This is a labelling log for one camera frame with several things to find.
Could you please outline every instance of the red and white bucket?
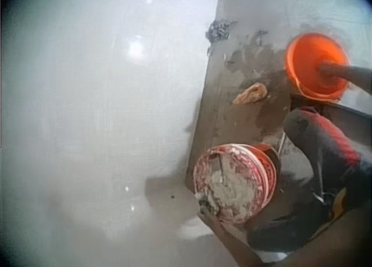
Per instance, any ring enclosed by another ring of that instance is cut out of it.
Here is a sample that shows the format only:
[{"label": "red and white bucket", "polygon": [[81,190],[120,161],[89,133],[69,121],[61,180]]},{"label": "red and white bucket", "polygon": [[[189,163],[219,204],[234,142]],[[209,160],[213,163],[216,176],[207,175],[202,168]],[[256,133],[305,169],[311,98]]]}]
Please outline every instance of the red and white bucket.
[{"label": "red and white bucket", "polygon": [[226,144],[208,149],[198,159],[194,168],[195,192],[202,192],[206,178],[212,175],[212,160],[218,155],[226,157],[234,165],[235,175],[253,183],[254,194],[246,204],[248,214],[242,217],[231,208],[220,207],[217,218],[225,223],[241,224],[257,215],[271,200],[277,183],[280,161],[276,151],[267,144]]}]

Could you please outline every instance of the hand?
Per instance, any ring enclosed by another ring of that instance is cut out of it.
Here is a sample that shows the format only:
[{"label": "hand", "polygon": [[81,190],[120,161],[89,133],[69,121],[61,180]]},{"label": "hand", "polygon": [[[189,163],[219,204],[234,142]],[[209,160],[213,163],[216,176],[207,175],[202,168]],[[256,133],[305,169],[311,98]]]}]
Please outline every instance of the hand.
[{"label": "hand", "polygon": [[219,222],[217,217],[207,209],[207,207],[201,206],[198,216],[214,233],[224,232],[222,224]]}]

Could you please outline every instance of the orange bucket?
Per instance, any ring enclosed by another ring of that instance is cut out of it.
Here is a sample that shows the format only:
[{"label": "orange bucket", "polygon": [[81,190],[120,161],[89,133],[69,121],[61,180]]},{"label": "orange bucket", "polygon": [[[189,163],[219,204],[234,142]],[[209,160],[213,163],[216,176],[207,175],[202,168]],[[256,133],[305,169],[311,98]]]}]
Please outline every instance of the orange bucket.
[{"label": "orange bucket", "polygon": [[206,181],[208,176],[210,177],[213,174],[212,160],[216,159],[217,155],[227,158],[230,167],[234,166],[234,175],[241,176],[254,184],[255,193],[244,206],[247,213],[241,215],[235,211],[235,208],[220,207],[217,214],[219,221],[235,225],[245,223],[270,202],[277,184],[277,170],[280,168],[266,154],[267,151],[272,152],[272,150],[272,147],[266,144],[256,144],[254,146],[226,144],[208,149],[198,159],[193,173],[196,193],[201,193],[208,187]]},{"label": "orange bucket", "polygon": [[324,61],[348,64],[341,46],[320,33],[295,37],[284,56],[285,71],[302,95],[320,101],[333,101],[344,93],[348,82],[321,74],[317,68]]}]

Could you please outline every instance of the white tiled wall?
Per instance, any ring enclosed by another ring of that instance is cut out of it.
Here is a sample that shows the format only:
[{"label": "white tiled wall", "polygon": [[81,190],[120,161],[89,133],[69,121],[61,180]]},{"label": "white tiled wall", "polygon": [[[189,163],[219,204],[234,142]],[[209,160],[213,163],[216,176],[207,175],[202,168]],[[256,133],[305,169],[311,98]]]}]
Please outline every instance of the white tiled wall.
[{"label": "white tiled wall", "polygon": [[2,249],[24,266],[233,266],[185,170],[217,0],[13,0]]}]

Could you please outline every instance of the floor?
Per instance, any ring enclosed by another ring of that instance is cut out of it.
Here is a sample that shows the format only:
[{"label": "floor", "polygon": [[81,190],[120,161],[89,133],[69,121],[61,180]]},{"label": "floor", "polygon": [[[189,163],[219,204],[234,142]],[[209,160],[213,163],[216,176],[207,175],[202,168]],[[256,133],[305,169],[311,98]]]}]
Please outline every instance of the floor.
[{"label": "floor", "polygon": [[[213,45],[209,59],[186,178],[191,190],[192,168],[207,148],[261,141],[278,146],[292,92],[283,56],[294,37],[324,33],[342,45],[351,65],[372,67],[372,10],[365,0],[219,0],[216,18],[237,22],[228,40]],[[268,87],[268,98],[254,105],[232,105],[237,94],[257,81]],[[371,96],[354,86],[339,104],[367,116],[372,111]],[[292,149],[295,157],[293,152],[288,156],[306,167],[291,172],[301,172],[298,179],[311,176],[306,160]]]},{"label": "floor", "polygon": [[[239,23],[208,58],[204,33],[215,17]],[[269,32],[263,47],[252,39],[260,29]],[[251,131],[276,144],[289,103],[282,51],[312,29],[339,37],[355,65],[371,64],[371,10],[362,0],[8,2],[2,251],[17,266],[236,266],[196,217],[184,187],[188,160],[235,140],[224,132],[235,120],[250,121],[239,117],[249,111],[224,118],[250,74],[277,88],[269,132],[261,133],[268,118],[257,109]],[[224,54],[239,66],[225,67]]]}]

